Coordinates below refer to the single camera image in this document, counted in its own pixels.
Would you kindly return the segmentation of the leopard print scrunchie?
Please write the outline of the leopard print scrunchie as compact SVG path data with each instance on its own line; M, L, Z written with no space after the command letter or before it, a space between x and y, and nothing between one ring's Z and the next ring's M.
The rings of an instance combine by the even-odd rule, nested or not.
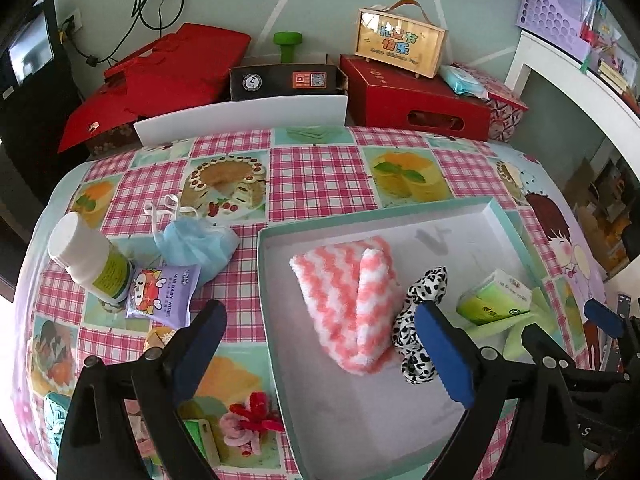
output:
M407 291L402 309L395 316L392 344L401 357L400 370L410 385L431 382L437 370L422 339L424 306L438 307L448 286L446 266L427 270Z

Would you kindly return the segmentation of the red pink knitted flower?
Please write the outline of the red pink knitted flower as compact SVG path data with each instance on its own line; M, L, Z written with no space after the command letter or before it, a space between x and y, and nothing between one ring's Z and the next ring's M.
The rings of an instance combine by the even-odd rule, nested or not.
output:
M219 419L219 427L224 444L237 448L242 456L259 456L266 434L285 432L270 396L263 391L252 392L243 403L230 404L228 412Z

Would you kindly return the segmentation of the small green tissue pack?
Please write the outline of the small green tissue pack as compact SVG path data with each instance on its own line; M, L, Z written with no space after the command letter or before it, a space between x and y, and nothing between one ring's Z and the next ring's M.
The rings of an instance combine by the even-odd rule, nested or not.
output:
M527 313L531 304L532 291L497 269L460 296L456 312L475 325L484 325Z

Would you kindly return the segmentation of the blue surgical face mask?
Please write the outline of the blue surgical face mask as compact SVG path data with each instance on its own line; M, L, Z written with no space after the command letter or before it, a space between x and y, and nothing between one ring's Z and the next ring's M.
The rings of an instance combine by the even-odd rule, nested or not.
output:
M213 281L240 246L239 235L228 226L214 226L191 206L181 206L167 194L160 206L146 202L157 249L170 266L199 266L198 287Z

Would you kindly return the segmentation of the pink white zigzag towel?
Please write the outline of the pink white zigzag towel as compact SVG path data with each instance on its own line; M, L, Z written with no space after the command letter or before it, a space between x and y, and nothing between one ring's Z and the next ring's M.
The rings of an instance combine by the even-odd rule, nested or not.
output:
M393 361L405 293L383 237L320 246L293 256L290 267L321 348L342 370L374 374Z

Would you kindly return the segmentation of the pink lace fabric bundle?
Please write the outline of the pink lace fabric bundle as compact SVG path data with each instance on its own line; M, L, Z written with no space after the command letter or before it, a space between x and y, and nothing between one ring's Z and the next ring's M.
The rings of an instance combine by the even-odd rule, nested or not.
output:
M149 460L155 466L160 466L160 459L158 458L154 443L150 437L148 427L142 417L139 403L135 400L126 400L125 408L132 432L134 433L134 440L137 443L142 458Z

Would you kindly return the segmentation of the green cloth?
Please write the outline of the green cloth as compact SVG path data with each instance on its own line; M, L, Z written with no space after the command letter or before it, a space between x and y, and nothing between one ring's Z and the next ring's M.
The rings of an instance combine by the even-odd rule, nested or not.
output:
M522 343L522 335L524 328L533 324L538 325L562 349L565 349L555 313L540 287L535 287L532 291L532 304L528 312L481 326L473 325L467 327L465 333L479 347L496 348L506 360L528 362L532 358Z

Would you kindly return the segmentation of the purple baby wipes packet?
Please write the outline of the purple baby wipes packet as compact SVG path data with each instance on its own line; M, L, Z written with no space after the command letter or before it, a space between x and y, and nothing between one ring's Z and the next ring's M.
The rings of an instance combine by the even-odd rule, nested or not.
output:
M126 318L145 318L173 330L188 326L200 272L199 266L137 266L127 296Z

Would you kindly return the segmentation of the white pill bottle green label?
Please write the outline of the white pill bottle green label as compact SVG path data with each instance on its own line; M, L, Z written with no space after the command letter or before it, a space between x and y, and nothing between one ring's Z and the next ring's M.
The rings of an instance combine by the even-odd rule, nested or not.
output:
M134 272L131 262L78 212L68 212L58 220L49 237L48 254L77 285L99 300L117 306L126 299Z

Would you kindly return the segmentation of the colourful patterned tablecloth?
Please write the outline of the colourful patterned tablecloth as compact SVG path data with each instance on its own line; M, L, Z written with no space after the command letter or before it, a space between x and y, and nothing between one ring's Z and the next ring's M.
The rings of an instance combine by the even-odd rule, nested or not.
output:
M266 192L251 210L224 212L211 188L200 202L209 218L228 223L241 244L228 268L205 286L230 308L226 341L235 349L263 344L258 306L257 235L265 226L390 208L397 198L378 182L375 165L391 160L425 170L452 198L488 196L509 216L544 285L561 339L579 365L597 364L596 333L579 322L577 306L604 295L604 272L590 252L572 208L541 163L500 142L448 138L410 130L341 128L330 140L291 138L284 129L215 133L173 148L140 148L86 162L58 182L38 219L14 304L25 340L16 348L14 404L30 448L30 466L55 474L53 439L44 422L49 393L71 394L82 358L134 358L147 322L101 313L47 253L55 223L69 211L127 252L151 248L153 223L143 207L169 193L186 195L192 174L212 160L247 155L267 169Z

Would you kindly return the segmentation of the white shelf desk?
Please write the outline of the white shelf desk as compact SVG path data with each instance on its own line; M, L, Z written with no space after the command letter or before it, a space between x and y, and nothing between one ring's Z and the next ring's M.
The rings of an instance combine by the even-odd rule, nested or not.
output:
M522 30L504 84L520 96L531 72L572 100L603 131L634 174L639 175L640 120L620 96L595 74L583 74L574 58Z

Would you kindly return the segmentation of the blue wet wipes pack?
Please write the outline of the blue wet wipes pack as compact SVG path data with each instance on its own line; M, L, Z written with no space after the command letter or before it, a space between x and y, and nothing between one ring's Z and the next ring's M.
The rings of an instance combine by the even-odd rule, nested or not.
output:
M489 99L487 89L463 68L442 65L438 73L457 96L472 96L483 101Z

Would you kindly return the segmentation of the black cabinet with monitor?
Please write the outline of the black cabinet with monitor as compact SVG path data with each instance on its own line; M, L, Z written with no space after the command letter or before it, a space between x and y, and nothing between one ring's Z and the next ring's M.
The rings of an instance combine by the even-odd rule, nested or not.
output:
M1 52L1 290L9 298L54 188L88 158L83 146L58 150L80 104L55 0L37 0Z

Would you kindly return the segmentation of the red open gift bag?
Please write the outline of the red open gift bag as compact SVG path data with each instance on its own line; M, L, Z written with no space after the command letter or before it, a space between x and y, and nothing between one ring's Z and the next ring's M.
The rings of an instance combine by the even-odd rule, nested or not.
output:
M245 32L186 23L132 52L106 70L104 84L70 114L58 151L141 118L217 102L250 40Z

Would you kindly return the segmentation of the green dumbbell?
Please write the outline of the green dumbbell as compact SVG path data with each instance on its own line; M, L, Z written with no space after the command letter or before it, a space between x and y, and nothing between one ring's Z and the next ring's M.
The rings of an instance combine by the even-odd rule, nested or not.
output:
M293 63L295 49L303 43L304 37L300 32L275 32L272 42L280 49L280 62Z

